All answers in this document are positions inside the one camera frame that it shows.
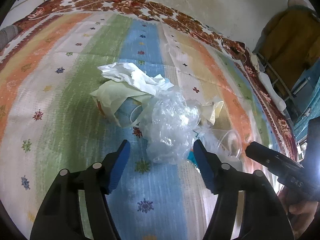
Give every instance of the green stripe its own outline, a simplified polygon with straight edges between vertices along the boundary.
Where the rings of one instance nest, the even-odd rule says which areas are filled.
[[[53,123],[40,138],[36,156],[37,196],[42,201],[62,168],[84,170],[100,160],[99,140],[105,125],[89,95],[105,79],[97,66],[117,61],[132,19],[113,16],[101,27],[76,59],[67,86],[51,105]]]
[[[255,102],[253,101],[253,95],[251,93],[251,90],[244,84],[243,80],[239,77],[237,72],[235,71],[235,66],[230,65],[227,60],[224,59],[224,56],[218,56],[221,58],[223,63],[227,66],[227,70],[229,71],[231,77],[235,81],[235,83],[238,85],[238,89],[240,90],[242,96],[246,101],[250,104],[254,119],[257,124],[258,131],[260,133],[261,137],[261,142],[265,146],[269,146],[270,141],[269,141],[269,133],[267,129],[267,125],[265,124],[261,112],[258,110]]]

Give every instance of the bed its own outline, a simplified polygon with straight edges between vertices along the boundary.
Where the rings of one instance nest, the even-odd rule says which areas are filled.
[[[219,96],[224,106],[214,127],[238,131],[244,171],[263,170],[275,191],[281,185],[245,156],[246,146],[257,141],[297,160],[292,131],[245,45],[188,15],[148,0],[49,0],[15,25],[23,31],[0,52],[0,198],[26,238],[59,170],[83,170],[123,139],[131,155],[108,196],[121,238],[204,236],[216,196],[192,163],[151,163],[137,127],[103,118],[89,95],[105,82],[100,65],[133,62],[200,103]],[[92,238],[82,192],[79,198]]]

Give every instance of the white cabinet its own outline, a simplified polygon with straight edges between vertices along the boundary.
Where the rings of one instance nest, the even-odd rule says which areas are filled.
[[[0,29],[13,24],[31,13],[37,6],[46,0],[16,0],[9,13],[2,22]]]

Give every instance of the crumpled white napkin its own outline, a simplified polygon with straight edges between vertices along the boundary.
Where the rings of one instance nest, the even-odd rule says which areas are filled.
[[[155,96],[159,90],[167,90],[174,85],[163,78],[160,74],[154,78],[149,77],[140,70],[134,63],[120,63],[104,65],[98,67],[102,71],[102,76],[116,82],[127,82],[130,86]]]

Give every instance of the pillow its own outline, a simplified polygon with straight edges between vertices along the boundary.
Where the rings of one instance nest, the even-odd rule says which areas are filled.
[[[22,29],[16,25],[9,25],[0,30],[0,50],[12,41],[21,31]]]

